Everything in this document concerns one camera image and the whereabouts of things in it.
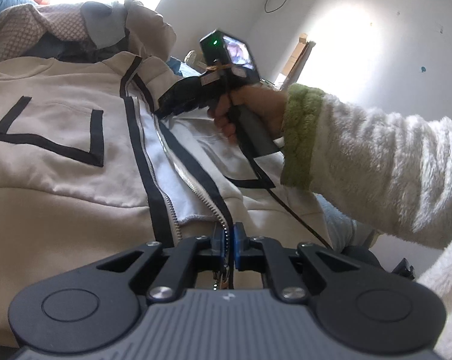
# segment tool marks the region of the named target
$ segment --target beige jacket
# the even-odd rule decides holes
[[[23,287],[149,240],[173,245],[210,231],[205,223],[241,221],[286,247],[313,241],[266,191],[225,178],[254,174],[204,112],[160,127],[150,109],[177,79],[160,59],[129,52],[93,65],[0,62],[0,344],[14,344],[6,313]],[[279,186],[282,164],[280,154],[261,163],[276,193],[329,240],[314,196]],[[255,280],[235,274],[238,287]]]

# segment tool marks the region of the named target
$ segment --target zipper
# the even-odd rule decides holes
[[[141,94],[140,95],[141,101],[143,101],[143,103],[145,105],[148,105],[148,102],[146,102],[146,99],[144,98],[144,94],[141,91],[139,91],[139,93]],[[222,290],[224,288],[227,288],[227,284],[228,284],[228,280],[229,280],[229,269],[230,269],[229,264],[228,264],[228,257],[229,257],[230,243],[231,243],[230,232],[229,232],[229,227],[227,225],[227,222],[226,222],[225,218],[223,217],[223,214],[221,213],[221,211],[218,209],[216,204],[214,204],[214,202],[211,200],[211,198],[209,198],[207,192],[203,189],[203,187],[199,184],[199,182],[196,181],[196,184],[194,183],[193,177],[191,177],[189,175],[188,171],[183,168],[184,166],[181,164],[181,161],[179,161],[179,160],[175,161],[172,158],[172,155],[170,154],[169,150],[166,148],[163,137],[160,133],[159,126],[158,126],[158,123],[159,123],[158,118],[153,113],[153,110],[150,110],[150,113],[153,118],[153,125],[155,127],[156,135],[159,139],[161,147],[163,148],[163,151],[165,152],[166,157],[168,158],[170,163],[173,164],[173,166],[174,166],[177,174],[181,178],[181,180],[183,180],[183,182],[189,187],[189,189],[191,189],[191,191],[199,198],[199,200],[201,200],[201,202],[203,202],[203,204],[206,205],[206,207],[208,207],[211,210],[211,212],[216,216],[218,222],[223,227],[224,234],[225,234],[225,259],[223,261],[223,271],[213,273],[213,277],[215,280],[213,290]],[[153,169],[153,165],[148,156],[148,153],[146,152],[146,147],[145,147],[145,143],[144,143],[144,131],[141,136],[143,137],[143,151],[144,151],[144,154],[146,157],[146,161],[148,162],[148,167],[150,169],[151,176],[153,178],[153,182],[156,185],[156,187],[158,188],[158,190],[161,192],[163,197],[165,198],[165,200],[169,206],[169,212],[173,219],[177,238],[178,238],[178,240],[182,240],[183,235],[181,233],[180,226],[177,222],[177,216],[176,216],[176,212],[174,211],[173,204],[172,204],[169,196],[158,185],[158,182],[156,180],[155,171]]]
[[[209,198],[207,192],[199,184],[199,182],[196,181],[196,183],[195,183],[193,177],[190,176],[189,172],[183,168],[184,166],[181,164],[181,161],[173,158],[173,155],[166,148],[163,137],[159,131],[158,118],[154,114],[153,114],[153,120],[154,120],[154,126],[155,126],[155,130],[156,130],[156,134],[158,136],[159,142],[161,143],[161,146],[163,147],[163,151],[165,152],[167,158],[173,164],[173,166],[176,170],[176,173],[179,175],[181,180],[183,180],[184,183],[189,187],[189,189],[191,191],[193,191],[193,193],[199,198],[199,200],[201,200],[201,202],[203,202],[203,204],[212,211],[212,213],[216,216],[218,222],[223,227],[224,234],[225,234],[225,259],[223,261],[223,271],[213,273],[213,277],[215,279],[215,284],[213,286],[213,289],[214,290],[222,290],[225,287],[227,288],[227,286],[225,286],[225,285],[227,285],[228,279],[229,279],[228,257],[229,257],[229,245],[230,245],[231,239],[230,239],[229,228],[226,223],[226,220],[223,217],[223,214],[221,213],[221,211],[216,206],[216,204],[214,204],[214,202],[211,200],[211,198]]]
[[[138,110],[136,111],[136,118],[137,118],[137,120],[141,120],[141,115],[140,114],[141,114],[141,110],[140,110],[140,107],[138,107]],[[159,186],[158,180],[156,178],[155,169],[153,167],[153,163],[151,162],[151,159],[149,158],[148,152],[146,151],[146,143],[145,143],[145,139],[144,139],[144,130],[143,130],[142,126],[140,126],[140,131],[141,131],[141,145],[143,147],[143,152],[144,152],[144,156],[146,158],[146,162],[148,162],[149,173],[151,174],[151,178],[153,179],[153,183],[155,184],[156,188],[158,188],[159,192],[161,193],[161,195],[163,196],[163,199],[166,202],[166,205],[168,207],[168,213],[169,213],[169,216],[170,216],[170,219],[171,219],[170,222],[173,223],[173,227],[174,227],[174,230],[176,232],[177,241],[179,242],[179,241],[181,241],[183,239],[183,234],[181,233],[180,224],[178,223],[178,220],[177,220],[176,211],[174,210],[173,203],[172,203],[171,199],[169,198],[169,196]]]

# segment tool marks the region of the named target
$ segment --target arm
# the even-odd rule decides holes
[[[386,115],[295,85],[283,129],[283,183],[402,239],[452,240],[451,120]]]

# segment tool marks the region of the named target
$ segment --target cardboard box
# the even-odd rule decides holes
[[[308,36],[304,33],[300,35],[299,42],[296,45],[295,49],[293,50],[285,66],[283,67],[283,71],[281,72],[281,74],[288,76],[289,73],[293,70],[294,65],[296,64],[298,58],[301,56],[301,53],[306,48],[307,38]]]

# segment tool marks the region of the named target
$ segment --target white wall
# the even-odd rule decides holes
[[[452,118],[452,0],[289,0],[248,37],[264,78],[275,80],[302,32],[317,45],[300,82],[387,112]],[[418,273],[440,254],[389,236],[373,251],[387,269],[407,257]]]
[[[161,0],[156,10],[170,23],[177,42],[172,55],[184,59],[199,40],[221,28],[239,38],[246,38],[263,9],[265,0]]]

